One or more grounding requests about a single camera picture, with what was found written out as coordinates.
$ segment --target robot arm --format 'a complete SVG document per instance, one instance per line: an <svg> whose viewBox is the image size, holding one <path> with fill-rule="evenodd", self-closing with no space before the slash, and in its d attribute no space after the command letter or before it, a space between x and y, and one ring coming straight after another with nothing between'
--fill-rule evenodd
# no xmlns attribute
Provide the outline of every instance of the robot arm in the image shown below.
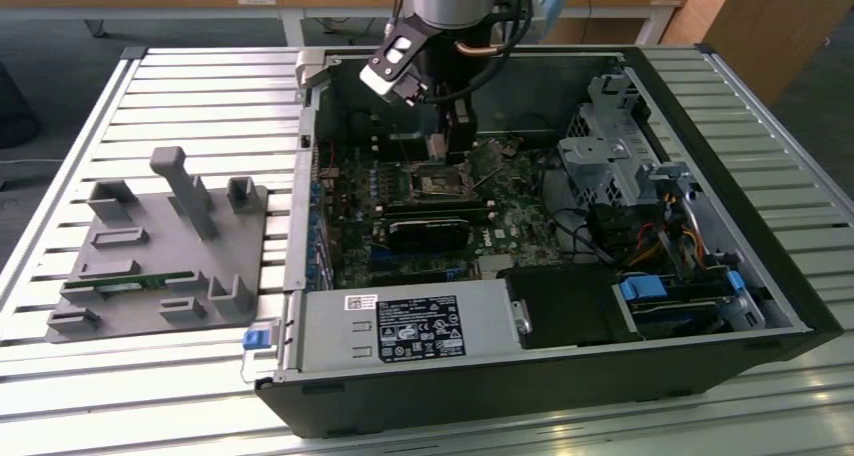
<svg viewBox="0 0 854 456"><path fill-rule="evenodd" d="M531 25L533 0L408 0L412 14L368 60L362 80L387 99L446 104L467 98L503 67ZM400 3L395 2L395 13ZM392 15L392 22L399 15ZM490 46L497 24L510 26ZM502 55L490 62L489 56Z"/></svg>

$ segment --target green circuit board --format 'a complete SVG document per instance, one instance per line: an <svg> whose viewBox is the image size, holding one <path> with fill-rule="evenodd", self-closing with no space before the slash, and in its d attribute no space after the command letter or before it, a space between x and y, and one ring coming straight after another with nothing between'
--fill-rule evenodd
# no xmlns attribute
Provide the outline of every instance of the green circuit board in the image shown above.
<svg viewBox="0 0 854 456"><path fill-rule="evenodd" d="M339 289L481 279L478 258L509 255L515 266L561 261L549 227L533 154L510 137L489 137L455 166L375 162L354 149L326 173L335 287ZM394 254L383 244L387 222L376 206L491 201L493 217L473 224L465 248L437 254Z"/></svg>

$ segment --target warning label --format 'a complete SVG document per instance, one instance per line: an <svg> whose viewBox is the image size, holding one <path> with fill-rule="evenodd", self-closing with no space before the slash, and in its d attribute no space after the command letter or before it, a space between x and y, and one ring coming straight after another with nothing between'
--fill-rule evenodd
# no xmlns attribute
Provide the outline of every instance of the warning label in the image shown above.
<svg viewBox="0 0 854 456"><path fill-rule="evenodd" d="M376 302L384 363L466 355L457 296Z"/></svg>

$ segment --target slotted aluminum tabletop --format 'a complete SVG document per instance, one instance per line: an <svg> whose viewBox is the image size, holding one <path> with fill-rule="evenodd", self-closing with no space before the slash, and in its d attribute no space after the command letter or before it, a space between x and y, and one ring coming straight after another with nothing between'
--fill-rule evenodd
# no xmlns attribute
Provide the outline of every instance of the slotted aluminum tabletop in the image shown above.
<svg viewBox="0 0 854 456"><path fill-rule="evenodd" d="M148 168L162 145L183 146L187 170L208 188L252 175L272 190L259 318L280 315L296 51L152 49L120 62L0 276L0 454L842 451L854 443L850 201L715 56L691 48L645 51L845 326L842 337L699 396L339 440L295 437L252 395L240 375L242 329L46 343L92 218L82 201L102 178L126 178L136 192L164 190ZM673 139L663 144L679 159Z"/></svg>

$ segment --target desk leg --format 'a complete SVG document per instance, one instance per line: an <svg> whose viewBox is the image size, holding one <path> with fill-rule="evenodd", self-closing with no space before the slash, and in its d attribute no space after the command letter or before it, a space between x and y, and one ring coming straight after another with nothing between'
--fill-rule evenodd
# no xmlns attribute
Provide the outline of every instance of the desk leg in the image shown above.
<svg viewBox="0 0 854 456"><path fill-rule="evenodd" d="M107 36L103 19L84 19L83 22L86 23L86 27L90 28L90 34L94 38L103 38Z"/></svg>
<svg viewBox="0 0 854 456"><path fill-rule="evenodd" d="M303 34L304 16L306 13L300 8L286 8L279 11L279 19L282 19L288 46L306 46L306 36Z"/></svg>
<svg viewBox="0 0 854 456"><path fill-rule="evenodd" d="M635 44L649 45L659 43L665 34L665 29L667 29L667 23L670 23L670 18L673 17L674 10L675 8L673 6L655 8L653 15L643 22L643 27L638 33Z"/></svg>

